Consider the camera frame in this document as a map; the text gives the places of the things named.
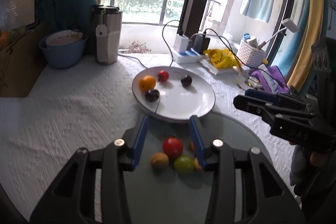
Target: blue gripper pad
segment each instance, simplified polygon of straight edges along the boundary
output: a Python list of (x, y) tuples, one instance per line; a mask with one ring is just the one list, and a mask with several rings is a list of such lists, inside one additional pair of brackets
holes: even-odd
[(199, 130), (202, 130), (202, 129), (203, 127), (198, 117), (195, 115), (191, 116), (189, 119), (189, 133), (191, 136), (191, 140), (194, 143), (195, 154), (198, 160), (198, 164), (202, 167), (203, 170), (205, 170), (207, 167), (206, 153), (205, 153), (204, 143), (203, 143), (202, 137), (199, 132)]
[(275, 106), (280, 105), (281, 99), (276, 96), (276, 94), (267, 93), (264, 91), (258, 91), (258, 90), (246, 90), (245, 96), (253, 97), (255, 99), (263, 100), (272, 103)]
[(140, 122), (134, 128), (134, 134), (136, 135), (134, 145), (133, 145), (133, 159), (131, 166), (133, 169), (139, 164), (142, 149), (145, 143), (146, 135), (148, 131), (148, 117), (144, 116)]

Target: thermos lid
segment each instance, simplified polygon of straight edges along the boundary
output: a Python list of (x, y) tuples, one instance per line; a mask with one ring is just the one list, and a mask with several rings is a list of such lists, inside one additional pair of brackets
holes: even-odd
[(93, 6), (93, 14), (100, 15), (102, 10), (106, 10), (105, 14), (120, 14), (119, 7), (115, 6), (103, 6), (103, 5), (94, 5)]

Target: white plate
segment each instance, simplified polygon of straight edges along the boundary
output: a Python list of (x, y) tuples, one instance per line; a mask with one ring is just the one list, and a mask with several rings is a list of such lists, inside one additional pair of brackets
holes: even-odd
[(61, 46), (81, 40), (82, 37), (83, 33), (81, 32), (65, 30), (52, 34), (47, 38), (45, 43), (49, 47)]
[[(157, 74), (161, 70), (169, 73), (169, 79), (165, 83), (158, 82)], [(189, 87), (184, 88), (181, 79), (187, 74), (192, 77), (193, 82)], [(144, 92), (139, 89), (139, 82), (146, 75), (151, 75), (156, 79), (155, 89), (160, 92), (160, 101), (148, 102), (145, 100)], [(188, 122), (192, 115), (203, 117), (215, 105), (215, 94), (211, 86), (200, 76), (180, 68), (146, 69), (134, 78), (132, 91), (139, 104), (150, 115), (166, 122)]]

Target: woven basket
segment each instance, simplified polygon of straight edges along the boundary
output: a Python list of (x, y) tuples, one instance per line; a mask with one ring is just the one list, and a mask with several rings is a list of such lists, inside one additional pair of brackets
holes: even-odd
[(267, 57), (267, 53), (242, 42), (237, 52), (237, 57), (248, 67), (258, 68), (263, 59)]

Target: yellow plastic bag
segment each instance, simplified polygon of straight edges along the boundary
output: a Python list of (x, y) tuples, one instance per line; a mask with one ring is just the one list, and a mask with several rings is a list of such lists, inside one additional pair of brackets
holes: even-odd
[(233, 53), (228, 49), (224, 50), (206, 50), (204, 51), (211, 60), (211, 63), (214, 65), (215, 68), (232, 68), (234, 66), (240, 67), (240, 63), (237, 62), (236, 58), (234, 57)]

